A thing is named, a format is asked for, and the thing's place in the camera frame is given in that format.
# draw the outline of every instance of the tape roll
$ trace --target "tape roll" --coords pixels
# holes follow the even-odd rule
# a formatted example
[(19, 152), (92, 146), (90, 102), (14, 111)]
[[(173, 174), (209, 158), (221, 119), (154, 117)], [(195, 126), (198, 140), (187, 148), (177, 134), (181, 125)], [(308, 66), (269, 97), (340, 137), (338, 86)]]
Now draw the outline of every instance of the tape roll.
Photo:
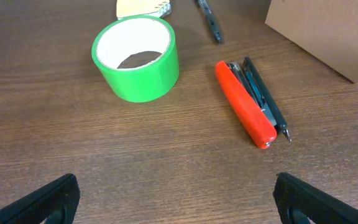
[[(129, 56), (145, 51), (161, 55), (140, 67), (118, 68)], [(115, 94), (130, 102), (163, 96), (179, 76), (175, 33), (152, 16), (129, 16), (107, 26), (93, 43), (92, 58)]]

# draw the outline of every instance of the cardboard box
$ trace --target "cardboard box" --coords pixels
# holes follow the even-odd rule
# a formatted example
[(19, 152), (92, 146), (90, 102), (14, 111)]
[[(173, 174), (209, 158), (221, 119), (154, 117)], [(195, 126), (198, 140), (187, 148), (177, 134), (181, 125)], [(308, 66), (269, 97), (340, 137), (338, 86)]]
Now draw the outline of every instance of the cardboard box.
[(266, 24), (358, 82), (358, 0), (272, 0)]

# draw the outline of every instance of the tape inner ring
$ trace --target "tape inner ring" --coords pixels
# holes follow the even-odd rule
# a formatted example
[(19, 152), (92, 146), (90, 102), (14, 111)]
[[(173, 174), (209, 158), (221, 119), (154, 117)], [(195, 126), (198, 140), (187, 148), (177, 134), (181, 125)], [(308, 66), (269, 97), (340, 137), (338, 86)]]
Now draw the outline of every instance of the tape inner ring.
[[(171, 36), (168, 28), (159, 21), (136, 18), (110, 27), (96, 46), (96, 56), (106, 67), (114, 70), (136, 70), (158, 61), (168, 50)], [(118, 68), (128, 57), (146, 51), (159, 52), (155, 60), (136, 67)]]

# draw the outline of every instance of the brown wood tabletop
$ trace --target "brown wood tabletop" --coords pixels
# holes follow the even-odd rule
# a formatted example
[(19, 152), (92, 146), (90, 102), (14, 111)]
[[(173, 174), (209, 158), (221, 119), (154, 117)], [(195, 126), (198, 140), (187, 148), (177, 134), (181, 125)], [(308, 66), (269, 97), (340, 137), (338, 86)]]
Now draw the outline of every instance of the brown wood tabletop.
[[(279, 172), (358, 208), (358, 84), (265, 25), (269, 1), (209, 3), (225, 43), (193, 0), (173, 0), (179, 80), (137, 104), (91, 59), (115, 1), (0, 0), (0, 208), (73, 173), (75, 223), (280, 223)], [(214, 77), (247, 55), (291, 144), (256, 148)]]

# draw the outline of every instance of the green tape roll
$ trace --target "green tape roll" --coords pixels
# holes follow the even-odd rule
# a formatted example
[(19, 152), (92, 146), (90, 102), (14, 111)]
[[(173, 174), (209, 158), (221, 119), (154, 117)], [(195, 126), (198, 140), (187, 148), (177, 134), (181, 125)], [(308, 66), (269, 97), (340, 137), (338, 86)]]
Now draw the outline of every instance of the green tape roll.
[[(145, 51), (161, 55), (140, 67), (118, 68), (129, 56)], [(129, 16), (107, 26), (93, 43), (92, 58), (116, 95), (130, 102), (163, 96), (179, 76), (175, 33), (152, 16)]]

